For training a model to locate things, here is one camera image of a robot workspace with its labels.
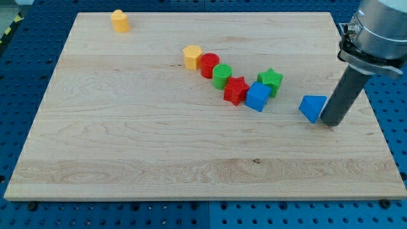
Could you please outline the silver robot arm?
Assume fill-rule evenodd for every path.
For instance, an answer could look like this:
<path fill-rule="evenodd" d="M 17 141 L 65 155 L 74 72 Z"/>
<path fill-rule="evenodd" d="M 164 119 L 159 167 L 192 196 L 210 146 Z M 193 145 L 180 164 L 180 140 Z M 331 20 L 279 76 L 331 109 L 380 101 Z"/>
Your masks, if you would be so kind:
<path fill-rule="evenodd" d="M 348 64 L 321 120 L 330 127 L 341 123 L 374 74 L 393 79 L 406 64 L 406 1 L 363 0 L 350 22 L 340 25 L 338 59 Z"/>

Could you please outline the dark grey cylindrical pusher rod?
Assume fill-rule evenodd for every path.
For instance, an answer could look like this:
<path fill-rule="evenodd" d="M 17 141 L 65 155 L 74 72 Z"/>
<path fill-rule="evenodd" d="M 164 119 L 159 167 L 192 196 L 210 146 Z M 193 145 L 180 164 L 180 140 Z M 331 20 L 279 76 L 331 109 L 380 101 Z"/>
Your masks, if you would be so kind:
<path fill-rule="evenodd" d="M 363 74 L 348 66 L 321 113 L 322 123 L 338 126 L 370 78 L 371 74 Z"/>

